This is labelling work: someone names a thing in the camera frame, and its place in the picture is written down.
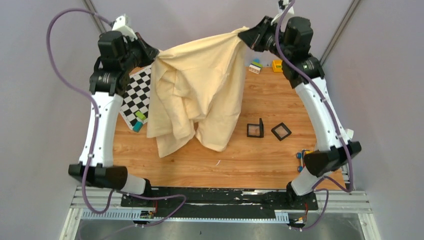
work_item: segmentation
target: cream cloth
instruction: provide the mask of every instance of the cream cloth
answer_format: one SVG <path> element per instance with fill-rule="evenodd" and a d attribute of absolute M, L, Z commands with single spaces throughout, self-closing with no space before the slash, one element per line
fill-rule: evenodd
<path fill-rule="evenodd" d="M 246 45 L 237 34 L 246 30 L 188 42 L 156 57 L 147 137 L 156 137 L 159 157 L 177 151 L 194 135 L 206 148 L 225 150 L 242 107 Z"/>

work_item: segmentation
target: black square frame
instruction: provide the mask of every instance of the black square frame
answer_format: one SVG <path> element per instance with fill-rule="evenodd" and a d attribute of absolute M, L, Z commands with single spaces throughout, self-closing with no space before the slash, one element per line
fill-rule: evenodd
<path fill-rule="evenodd" d="M 256 135 L 249 135 L 249 126 L 256 126 L 259 127 L 259 136 Z M 264 137 L 264 123 L 262 122 L 262 118 L 259 118 L 259 124 L 247 124 L 247 137 L 248 138 L 263 138 Z"/>
<path fill-rule="evenodd" d="M 284 136 L 280 136 L 278 133 L 277 133 L 277 131 L 276 131 L 276 129 L 278 129 L 279 127 L 282 127 L 286 132 L 287 132 L 287 134 L 286 135 L 284 135 Z M 271 132 L 275 135 L 275 137 L 278 139 L 278 140 L 280 140 L 280 141 L 282 141 L 283 139 L 285 139 L 285 138 L 287 138 L 288 136 L 290 136 L 290 134 L 292 134 L 292 131 L 290 131 L 290 129 L 284 124 L 284 123 L 280 123 L 280 124 L 278 124 L 277 126 L 275 126 L 275 127 L 273 127 L 272 129 L 271 129 Z"/>

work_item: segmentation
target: blue component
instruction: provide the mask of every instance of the blue component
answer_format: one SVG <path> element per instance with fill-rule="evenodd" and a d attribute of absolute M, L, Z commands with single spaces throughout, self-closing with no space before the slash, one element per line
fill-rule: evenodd
<path fill-rule="evenodd" d="M 141 122 L 141 121 L 138 121 L 135 125 L 134 125 L 134 127 L 132 127 L 132 130 L 134 131 L 134 132 L 140 132 L 140 129 L 142 129 L 142 127 L 143 127 L 143 123 Z"/>

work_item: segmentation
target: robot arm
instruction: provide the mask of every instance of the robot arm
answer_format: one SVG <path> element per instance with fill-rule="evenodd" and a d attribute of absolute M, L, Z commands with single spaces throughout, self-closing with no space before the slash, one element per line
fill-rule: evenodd
<path fill-rule="evenodd" d="M 238 37 L 256 52 L 270 51 L 280 57 L 275 42 L 276 28 L 277 23 L 271 17 L 265 16 L 257 26 L 240 32 Z M 346 152 L 339 140 L 340 137 L 352 158 L 361 151 L 361 144 L 358 141 L 351 141 L 351 137 L 348 136 L 334 113 L 323 68 L 320 61 L 309 53 L 313 33 L 309 19 L 295 16 L 288 20 L 285 31 L 279 31 L 278 36 L 284 56 L 304 72 L 325 97 L 325 99 L 321 99 L 317 90 L 308 80 L 283 62 L 283 74 L 302 100 L 312 122 L 317 141 L 315 151 L 305 156 L 305 167 L 300 175 L 287 185 L 287 191 L 291 193 L 293 200 L 312 192 L 313 186 L 323 176 L 329 175 L 347 163 Z M 324 101 L 329 104 L 334 113 L 335 121 L 340 128 L 340 135 L 337 135 L 333 119 Z"/>
<path fill-rule="evenodd" d="M 159 51 L 149 46 L 129 27 L 126 15 L 118 17 L 112 30 L 102 33 L 97 44 L 100 57 L 94 65 L 89 90 L 97 103 L 99 114 L 96 115 L 91 105 L 87 137 L 79 163 L 69 165 L 68 173 L 81 181 L 88 157 L 91 157 L 90 166 L 87 166 L 87 185 L 143 194 L 150 187 L 149 181 L 129 174 L 125 166 L 113 165 L 113 142 L 117 117 L 130 82 L 130 72 L 136 67 L 150 65 Z M 93 153 L 89 155 L 96 118 L 98 134 L 93 143 Z"/>

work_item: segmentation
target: wood grain surface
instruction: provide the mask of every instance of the wood grain surface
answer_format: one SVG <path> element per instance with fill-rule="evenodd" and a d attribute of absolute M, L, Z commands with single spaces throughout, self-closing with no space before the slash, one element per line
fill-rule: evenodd
<path fill-rule="evenodd" d="M 248 123 L 262 118 L 264 138 L 246 137 Z M 279 141 L 271 129 L 285 123 L 292 131 Z M 121 116 L 116 123 L 114 164 L 127 166 L 152 186 L 285 189 L 297 175 L 302 149 L 313 149 L 316 138 L 306 109 L 282 73 L 265 67 L 260 74 L 246 73 L 241 115 L 226 150 L 205 148 L 194 137 L 187 145 L 159 158 L 155 138 L 128 128 Z M 341 171 L 332 174 L 344 184 Z M 338 189 L 329 180 L 319 187 Z"/>

